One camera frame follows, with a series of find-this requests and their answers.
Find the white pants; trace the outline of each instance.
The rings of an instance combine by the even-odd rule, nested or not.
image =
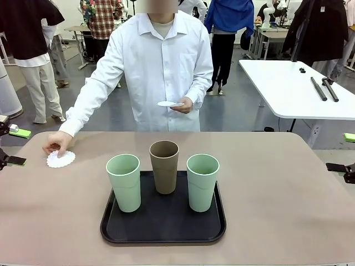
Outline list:
[[[45,97],[40,88],[42,85],[49,101],[51,115],[62,116],[62,108],[59,103],[59,94],[55,85],[52,64],[24,68],[20,70],[26,80],[26,85],[35,106],[35,119],[33,122],[44,124],[47,122],[45,115]]]
[[[355,43],[355,31],[348,28],[348,32],[349,41],[344,41],[343,58],[329,60],[323,68],[322,74],[328,78],[338,77],[343,71],[344,66],[347,65],[347,61]]]

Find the paper doily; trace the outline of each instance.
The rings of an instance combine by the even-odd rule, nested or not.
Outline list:
[[[47,165],[51,168],[60,168],[70,165],[75,160],[75,153],[66,151],[61,158],[58,158],[58,151],[53,151],[47,158]]]

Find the green cup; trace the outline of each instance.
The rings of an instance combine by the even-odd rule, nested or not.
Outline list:
[[[196,154],[187,160],[189,204],[195,212],[211,207],[219,169],[218,160],[208,154]]]
[[[140,206],[140,161],[131,154],[111,158],[106,171],[115,192],[118,207],[123,212],[134,212]]]

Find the black rod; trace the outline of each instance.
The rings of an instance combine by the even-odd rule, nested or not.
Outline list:
[[[339,102],[339,99],[337,97],[337,95],[335,94],[335,92],[333,91],[331,85],[329,84],[327,78],[322,79],[324,85],[327,87],[328,91],[330,92],[331,96],[333,97],[333,100],[337,103]]]
[[[328,100],[327,97],[325,96],[324,92],[322,91],[321,87],[316,83],[316,81],[313,77],[311,77],[311,81],[312,81],[313,86],[315,87],[316,91],[318,92],[319,96],[321,97],[322,101]]]

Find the dark brown jacket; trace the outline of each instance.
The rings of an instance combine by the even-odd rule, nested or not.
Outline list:
[[[5,32],[14,58],[31,59],[47,53],[41,20],[49,26],[64,21],[49,0],[1,0],[0,32]]]
[[[297,60],[311,65],[343,57],[344,40],[348,40],[348,24],[342,0],[303,0],[287,33],[283,51],[295,45],[298,28],[314,1],[310,22]]]

